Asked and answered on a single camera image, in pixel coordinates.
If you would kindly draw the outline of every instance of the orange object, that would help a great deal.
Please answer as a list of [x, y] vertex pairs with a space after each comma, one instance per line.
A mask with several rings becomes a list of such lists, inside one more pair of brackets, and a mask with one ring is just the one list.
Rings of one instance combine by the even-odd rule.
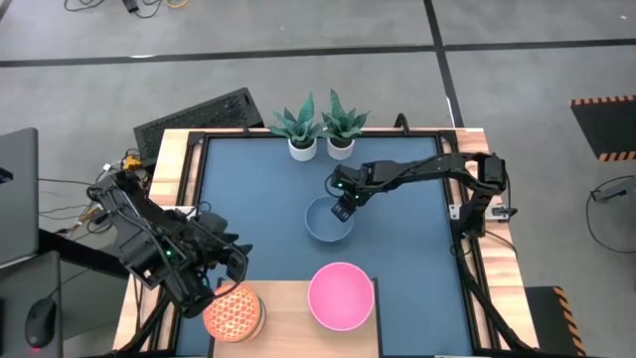
[[[217, 288], [221, 294], [233, 283]], [[240, 285], [232, 293], [215, 299], [203, 312], [203, 323], [213, 337], [225, 342], [254, 339], [265, 324], [265, 305], [249, 287]]]

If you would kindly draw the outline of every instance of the wooden board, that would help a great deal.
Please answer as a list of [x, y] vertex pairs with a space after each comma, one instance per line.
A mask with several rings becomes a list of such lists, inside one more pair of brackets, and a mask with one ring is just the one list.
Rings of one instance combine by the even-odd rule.
[[[463, 152], [488, 152], [488, 143], [483, 129], [472, 128], [412, 128], [411, 131], [434, 131], [434, 130], [454, 130], [457, 135], [459, 150]], [[191, 129], [169, 129], [164, 132], [161, 150], [157, 159], [157, 166], [150, 188], [150, 199], [158, 205], [176, 205], [177, 193], [181, 180], [181, 173], [184, 166], [186, 154], [188, 134]], [[206, 131], [215, 133], [241, 133], [241, 128], [224, 128], [224, 129], [194, 129], [192, 131]], [[265, 128], [253, 128], [250, 132], [267, 132]], [[364, 128], [366, 132], [373, 131], [395, 131], [401, 132], [400, 128]], [[186, 198], [192, 198], [194, 190], [194, 178], [197, 176], [196, 168], [198, 166], [199, 157], [193, 156], [191, 171], [189, 173], [189, 183], [186, 190]], [[476, 165], [469, 165], [469, 171], [476, 175]], [[459, 191], [456, 183], [452, 183], [451, 189], [454, 198], [459, 198]], [[494, 203], [501, 202], [501, 198], [494, 198]], [[488, 223], [486, 229], [491, 231], [509, 242], [512, 242], [510, 231], [507, 224]], [[524, 286], [519, 271], [519, 265], [515, 258], [514, 252], [504, 246], [496, 239], [486, 236], [479, 242], [481, 255], [483, 258], [486, 279], [489, 284], [491, 300], [508, 324], [517, 332], [519, 337], [532, 347], [538, 347], [537, 335], [533, 325], [532, 316], [526, 300]], [[467, 257], [467, 261], [471, 262], [472, 258]], [[115, 336], [115, 344], [113, 348], [121, 347], [128, 342], [134, 334], [134, 321], [136, 319], [136, 310], [134, 303], [134, 291], [132, 284], [128, 285], [128, 290], [124, 297], [119, 326]], [[142, 306], [142, 317], [145, 318], [154, 305], [156, 304], [156, 295], [144, 293]], [[489, 337], [486, 320], [483, 310], [479, 302], [473, 298], [473, 306], [477, 317], [478, 333], [480, 336], [481, 346], [489, 348]], [[172, 323], [170, 314], [164, 316], [162, 322], [162, 332], [170, 331]], [[501, 340], [502, 347], [506, 347], [505, 342]], [[159, 339], [159, 348], [167, 348], [169, 335], [162, 334]]]
[[372, 358], [378, 357], [376, 310], [351, 332], [329, 330], [313, 317], [307, 304], [309, 281], [246, 281], [263, 301], [263, 330], [250, 342], [215, 343], [215, 358]]

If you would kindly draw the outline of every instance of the orange and black hazard tape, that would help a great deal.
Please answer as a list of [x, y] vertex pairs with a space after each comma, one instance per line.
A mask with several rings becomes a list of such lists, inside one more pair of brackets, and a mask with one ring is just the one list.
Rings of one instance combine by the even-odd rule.
[[569, 106], [583, 105], [583, 104], [596, 104], [596, 103], [616, 103], [620, 101], [636, 100], [636, 95], [616, 95], [608, 97], [596, 97], [596, 98], [583, 98], [573, 99], [569, 102]]
[[569, 308], [569, 303], [567, 303], [567, 298], [565, 298], [565, 292], [561, 287], [553, 287], [553, 289], [555, 290], [555, 293], [558, 296], [558, 302], [563, 309], [563, 317], [565, 317], [565, 320], [567, 321], [567, 328], [572, 334], [572, 341], [574, 342], [574, 346], [576, 347], [576, 353], [579, 356], [584, 357], [586, 355], [585, 346], [580, 339], [580, 334], [578, 333], [578, 329], [576, 328], [576, 323], [574, 323], [574, 317], [572, 317], [571, 308]]

